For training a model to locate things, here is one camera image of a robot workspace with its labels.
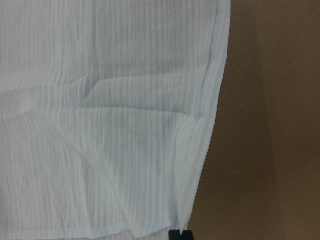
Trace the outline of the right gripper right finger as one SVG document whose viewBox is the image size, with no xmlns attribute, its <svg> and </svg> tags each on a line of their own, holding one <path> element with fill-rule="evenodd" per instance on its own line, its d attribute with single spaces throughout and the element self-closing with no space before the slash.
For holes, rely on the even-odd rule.
<svg viewBox="0 0 320 240">
<path fill-rule="evenodd" d="M 181 234 L 182 240 L 194 240 L 194 235 L 191 230 L 184 230 Z"/>
</svg>

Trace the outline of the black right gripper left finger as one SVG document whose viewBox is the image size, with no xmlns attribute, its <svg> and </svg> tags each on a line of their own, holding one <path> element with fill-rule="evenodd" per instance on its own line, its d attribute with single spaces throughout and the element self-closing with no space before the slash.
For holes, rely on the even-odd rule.
<svg viewBox="0 0 320 240">
<path fill-rule="evenodd" d="M 180 230 L 172 229 L 168 231 L 168 239 L 169 240 L 182 240 L 182 235 Z"/>
</svg>

